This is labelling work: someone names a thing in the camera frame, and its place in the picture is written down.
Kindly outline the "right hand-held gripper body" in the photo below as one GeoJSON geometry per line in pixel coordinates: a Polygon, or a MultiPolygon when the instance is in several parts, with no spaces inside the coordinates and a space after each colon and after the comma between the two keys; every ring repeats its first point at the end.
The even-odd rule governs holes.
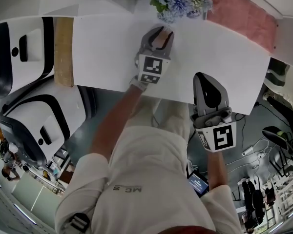
{"type": "Polygon", "coordinates": [[[205,150],[216,153],[236,146],[236,122],[230,107],[204,116],[196,113],[190,119],[205,150]]]}

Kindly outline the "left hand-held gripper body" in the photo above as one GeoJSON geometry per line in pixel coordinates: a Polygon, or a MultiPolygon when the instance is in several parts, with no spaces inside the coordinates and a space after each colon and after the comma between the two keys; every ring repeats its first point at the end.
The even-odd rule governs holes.
{"type": "Polygon", "coordinates": [[[131,85],[146,90],[149,84],[157,84],[167,71],[170,52],[149,47],[140,47],[134,59],[138,73],[130,81],[131,85]]]}

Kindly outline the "person's left forearm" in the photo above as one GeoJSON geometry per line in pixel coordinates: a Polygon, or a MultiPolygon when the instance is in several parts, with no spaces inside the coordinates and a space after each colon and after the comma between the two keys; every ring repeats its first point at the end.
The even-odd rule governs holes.
{"type": "Polygon", "coordinates": [[[142,93],[143,91],[135,85],[127,89],[121,100],[99,124],[89,150],[91,154],[99,154],[110,160],[115,145],[142,93]]]}

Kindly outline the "white and black robot base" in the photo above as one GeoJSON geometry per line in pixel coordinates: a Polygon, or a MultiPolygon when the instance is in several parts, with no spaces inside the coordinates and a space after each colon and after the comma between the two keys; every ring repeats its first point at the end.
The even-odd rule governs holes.
{"type": "Polygon", "coordinates": [[[0,23],[0,98],[54,73],[54,20],[0,23]]]}
{"type": "Polygon", "coordinates": [[[43,167],[95,113],[93,88],[64,87],[50,80],[9,103],[0,113],[0,127],[21,160],[43,167]]]}

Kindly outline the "person's right forearm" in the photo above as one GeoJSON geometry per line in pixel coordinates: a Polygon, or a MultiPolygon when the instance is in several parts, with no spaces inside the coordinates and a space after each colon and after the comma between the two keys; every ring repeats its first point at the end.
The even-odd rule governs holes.
{"type": "Polygon", "coordinates": [[[221,152],[208,152],[208,183],[209,190],[213,190],[219,186],[227,185],[228,176],[226,165],[221,152]]]}

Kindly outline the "person's beige trousers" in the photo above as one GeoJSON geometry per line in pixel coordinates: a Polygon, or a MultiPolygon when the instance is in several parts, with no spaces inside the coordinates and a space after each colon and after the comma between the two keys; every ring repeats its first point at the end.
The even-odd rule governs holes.
{"type": "MultiPolygon", "coordinates": [[[[134,108],[126,127],[152,126],[154,114],[160,104],[159,98],[143,96],[134,108]]],[[[165,100],[166,112],[158,128],[177,134],[188,141],[190,134],[189,108],[187,103],[165,100]]]]}

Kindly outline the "blue artificial flowers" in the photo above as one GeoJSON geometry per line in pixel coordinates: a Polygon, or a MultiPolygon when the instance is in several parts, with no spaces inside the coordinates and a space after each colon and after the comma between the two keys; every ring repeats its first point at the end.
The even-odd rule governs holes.
{"type": "Polygon", "coordinates": [[[196,19],[213,7],[212,0],[150,0],[157,10],[157,19],[174,24],[178,19],[196,19]]]}

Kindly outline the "black tablet with screen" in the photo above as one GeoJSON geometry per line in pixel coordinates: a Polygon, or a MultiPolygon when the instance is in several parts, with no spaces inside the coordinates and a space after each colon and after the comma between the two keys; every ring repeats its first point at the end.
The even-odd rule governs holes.
{"type": "Polygon", "coordinates": [[[202,197],[209,191],[208,180],[197,170],[194,170],[189,176],[188,181],[199,197],[202,197]]]}

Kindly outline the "person's white shirt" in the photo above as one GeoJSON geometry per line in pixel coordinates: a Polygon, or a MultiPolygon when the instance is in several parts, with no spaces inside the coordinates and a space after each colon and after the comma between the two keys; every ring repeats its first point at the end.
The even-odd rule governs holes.
{"type": "Polygon", "coordinates": [[[88,234],[158,234],[177,226],[242,234],[229,186],[197,196],[186,177],[186,148],[171,132],[125,128],[111,159],[79,159],[56,209],[56,232],[81,233],[71,222],[81,213],[88,234]]]}

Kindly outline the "pink fluffy mat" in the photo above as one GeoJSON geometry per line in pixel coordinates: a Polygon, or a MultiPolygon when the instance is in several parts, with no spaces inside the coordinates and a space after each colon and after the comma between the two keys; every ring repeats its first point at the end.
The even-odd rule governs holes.
{"type": "Polygon", "coordinates": [[[237,32],[268,52],[274,50],[277,20],[250,0],[212,0],[207,20],[237,32]]]}

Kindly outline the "brown cardboard box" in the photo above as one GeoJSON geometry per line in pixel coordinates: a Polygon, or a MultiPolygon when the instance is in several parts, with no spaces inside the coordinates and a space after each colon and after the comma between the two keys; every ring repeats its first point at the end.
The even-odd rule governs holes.
{"type": "Polygon", "coordinates": [[[57,84],[73,87],[73,18],[61,17],[56,20],[54,38],[54,79],[57,84]]]}

